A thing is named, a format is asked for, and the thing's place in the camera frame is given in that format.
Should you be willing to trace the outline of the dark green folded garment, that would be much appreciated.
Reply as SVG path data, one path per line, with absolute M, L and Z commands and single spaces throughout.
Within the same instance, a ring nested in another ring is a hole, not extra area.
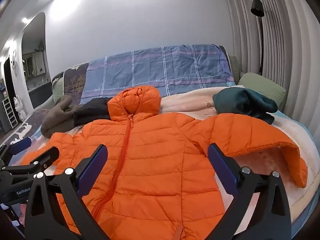
M 271 125 L 278 106 L 276 102 L 263 94 L 248 88 L 225 88 L 213 95 L 217 113 L 234 113 L 251 116 Z

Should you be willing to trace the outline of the blue plaid quilt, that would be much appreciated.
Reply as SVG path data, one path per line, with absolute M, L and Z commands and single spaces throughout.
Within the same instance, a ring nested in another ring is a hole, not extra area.
M 81 104 L 117 95 L 137 86 L 152 86 L 162 97 L 235 84 L 222 46 L 187 44 L 132 50 L 91 61 Z

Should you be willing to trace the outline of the orange puffer jacket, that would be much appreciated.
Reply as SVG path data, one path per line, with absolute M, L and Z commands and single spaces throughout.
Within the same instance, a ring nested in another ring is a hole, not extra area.
M 76 135 L 54 133 L 55 172 L 32 177 L 27 239 L 290 239 L 278 172 L 256 174 L 235 158 L 281 154 L 295 185 L 307 185 L 298 146 L 263 120 L 220 113 L 197 120 L 160 113 L 157 88 L 128 88 L 107 104 L 109 119 Z

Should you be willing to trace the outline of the black folded garment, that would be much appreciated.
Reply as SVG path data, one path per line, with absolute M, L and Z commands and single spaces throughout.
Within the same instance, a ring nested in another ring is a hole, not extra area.
M 75 126 L 81 126 L 94 120 L 110 120 L 108 102 L 111 98 L 95 98 L 74 111 L 73 121 Z

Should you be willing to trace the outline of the dark patterned pillow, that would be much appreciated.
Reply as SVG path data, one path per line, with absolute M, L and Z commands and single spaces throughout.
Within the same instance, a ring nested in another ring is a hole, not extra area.
M 68 68 L 63 74 L 63 94 L 72 98 L 72 104 L 78 105 L 86 82 L 89 63 Z

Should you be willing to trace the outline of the cream fleece blanket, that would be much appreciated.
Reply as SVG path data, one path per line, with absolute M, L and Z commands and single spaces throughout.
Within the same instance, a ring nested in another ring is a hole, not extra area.
M 108 102 L 110 120 L 90 122 L 75 135 L 54 133 L 22 164 L 57 147 L 60 174 L 105 145 L 107 162 L 83 201 L 116 239 L 124 238 L 121 229 L 138 235 L 144 226 L 162 238 L 177 230 L 202 238 L 216 226 L 225 206 L 208 159 L 213 143 L 255 170 L 279 168 L 291 206 L 315 190 L 319 155 L 302 128 L 287 118 L 269 125 L 242 114 L 204 113 L 209 93 L 205 88 L 161 98 L 153 87 L 127 89 Z M 297 134 L 305 136 L 306 146 Z

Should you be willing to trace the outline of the white cat figurine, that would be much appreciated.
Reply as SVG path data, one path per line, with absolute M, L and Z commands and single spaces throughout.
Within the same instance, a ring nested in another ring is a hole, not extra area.
M 18 116 L 21 121 L 24 121 L 26 119 L 26 113 L 23 109 L 23 103 L 20 100 L 19 96 L 14 97 L 14 104 L 15 104 L 15 109 L 18 112 Z

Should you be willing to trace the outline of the white ladder shelf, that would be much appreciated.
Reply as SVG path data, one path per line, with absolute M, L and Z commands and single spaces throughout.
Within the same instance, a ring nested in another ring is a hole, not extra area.
M 2 106 L 4 109 L 4 113 L 7 117 L 7 121 L 10 125 L 10 128 L 13 129 L 18 125 L 18 121 L 16 118 L 16 115 L 14 113 L 14 110 L 12 108 L 11 102 L 9 98 L 5 98 L 4 100 L 2 100 Z

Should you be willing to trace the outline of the green pillow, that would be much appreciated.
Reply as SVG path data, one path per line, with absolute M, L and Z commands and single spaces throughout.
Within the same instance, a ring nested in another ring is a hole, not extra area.
M 281 110 L 281 103 L 285 99 L 286 89 L 275 82 L 255 73 L 245 73 L 240 77 L 238 85 L 274 100 L 278 109 Z

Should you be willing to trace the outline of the grey curtain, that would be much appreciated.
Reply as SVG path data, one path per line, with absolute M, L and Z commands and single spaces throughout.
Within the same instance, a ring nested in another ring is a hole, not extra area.
M 234 52 L 243 73 L 259 73 L 260 41 L 253 0 L 227 0 Z M 319 21 L 306 0 L 261 0 L 262 76 L 286 89 L 281 110 L 319 142 Z

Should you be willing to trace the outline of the black floor lamp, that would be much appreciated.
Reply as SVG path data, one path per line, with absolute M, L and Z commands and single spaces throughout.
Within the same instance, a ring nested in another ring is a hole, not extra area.
M 260 41 L 260 67 L 259 67 L 259 75 L 263 74 L 263 66 L 264 66 L 264 30 L 263 30 L 263 17 L 265 16 L 263 3 L 261 0 L 253 0 L 251 6 L 251 13 L 258 20 L 259 27 L 259 41 Z

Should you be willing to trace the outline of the brown fleece garment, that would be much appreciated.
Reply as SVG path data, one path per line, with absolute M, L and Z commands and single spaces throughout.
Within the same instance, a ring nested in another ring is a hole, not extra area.
M 73 116 L 77 109 L 72 104 L 72 97 L 63 95 L 55 106 L 48 112 L 41 125 L 41 134 L 45 138 L 51 138 L 54 133 L 68 132 L 75 127 Z

